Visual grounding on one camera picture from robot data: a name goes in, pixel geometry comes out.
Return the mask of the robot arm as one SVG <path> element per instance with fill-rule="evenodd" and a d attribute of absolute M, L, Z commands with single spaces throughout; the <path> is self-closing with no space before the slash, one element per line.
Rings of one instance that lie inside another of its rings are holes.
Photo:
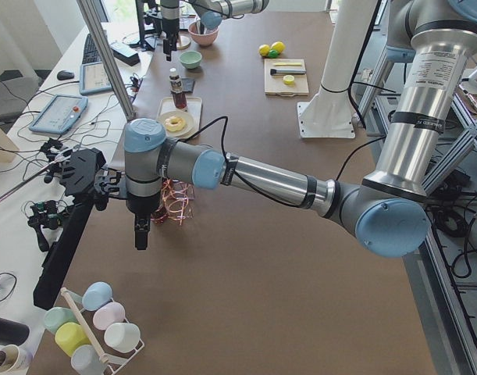
<path fill-rule="evenodd" d="M 187 1 L 198 14 L 206 29 L 217 28 L 225 19 L 249 13 L 260 13 L 266 9 L 269 1 Z M 172 52 L 176 51 L 180 31 L 180 2 L 161 0 L 162 31 L 166 35 L 163 41 L 163 53 L 168 62 L 172 61 Z"/>
<path fill-rule="evenodd" d="M 395 1 L 390 10 L 387 51 L 410 52 L 413 60 L 372 173 L 358 185 L 318 180 L 189 145 L 168 137 L 155 120 L 134 120 L 126 126 L 124 172 L 101 180 L 98 189 L 126 201 L 136 247 L 146 249 L 162 182 L 173 179 L 207 189 L 231 185 L 315 210 L 377 255 L 400 257 L 418 248 L 429 231 L 422 181 L 467 60 L 477 53 L 477 1 Z"/>

